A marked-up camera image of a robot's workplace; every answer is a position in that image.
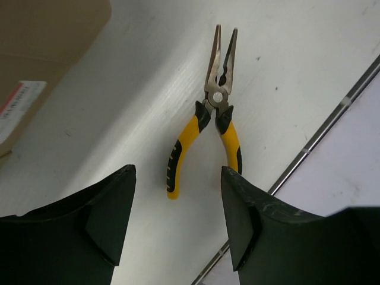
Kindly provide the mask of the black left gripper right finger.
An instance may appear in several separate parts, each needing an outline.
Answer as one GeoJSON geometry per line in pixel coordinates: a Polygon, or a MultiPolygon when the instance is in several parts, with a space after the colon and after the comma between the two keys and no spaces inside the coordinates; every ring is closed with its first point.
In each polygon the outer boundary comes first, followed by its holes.
{"type": "Polygon", "coordinates": [[[229,167],[221,195],[241,284],[378,284],[379,208],[323,217],[257,188],[229,167]]]}

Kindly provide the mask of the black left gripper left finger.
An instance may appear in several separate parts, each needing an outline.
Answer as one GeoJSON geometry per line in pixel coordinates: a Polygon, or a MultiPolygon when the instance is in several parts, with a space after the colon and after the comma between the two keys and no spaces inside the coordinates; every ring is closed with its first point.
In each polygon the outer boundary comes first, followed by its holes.
{"type": "Polygon", "coordinates": [[[1,218],[2,284],[110,284],[136,186],[128,164],[22,216],[1,218]]]}

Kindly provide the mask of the yellow pliers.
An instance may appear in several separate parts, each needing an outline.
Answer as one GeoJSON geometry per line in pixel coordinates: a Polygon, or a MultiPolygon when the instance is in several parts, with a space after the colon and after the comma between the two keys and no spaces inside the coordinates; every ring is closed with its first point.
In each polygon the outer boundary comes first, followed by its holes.
{"type": "Polygon", "coordinates": [[[170,200],[176,200],[180,194],[181,168],[186,152],[202,133],[216,112],[216,128],[223,142],[227,165],[238,174],[243,172],[240,142],[233,124],[233,106],[229,104],[229,96],[233,87],[238,29],[234,28],[227,48],[223,73],[219,75],[221,62],[221,25],[216,25],[210,61],[204,84],[204,99],[195,102],[195,113],[186,124],[176,140],[169,156],[166,174],[166,193],[170,200]]]}

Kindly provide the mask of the tan plastic toolbox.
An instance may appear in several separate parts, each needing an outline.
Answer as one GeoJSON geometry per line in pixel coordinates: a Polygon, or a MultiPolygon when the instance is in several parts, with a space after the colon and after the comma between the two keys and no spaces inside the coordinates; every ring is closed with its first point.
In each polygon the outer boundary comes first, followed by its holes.
{"type": "Polygon", "coordinates": [[[1,155],[109,21],[110,1],[1,1],[1,155]]]}

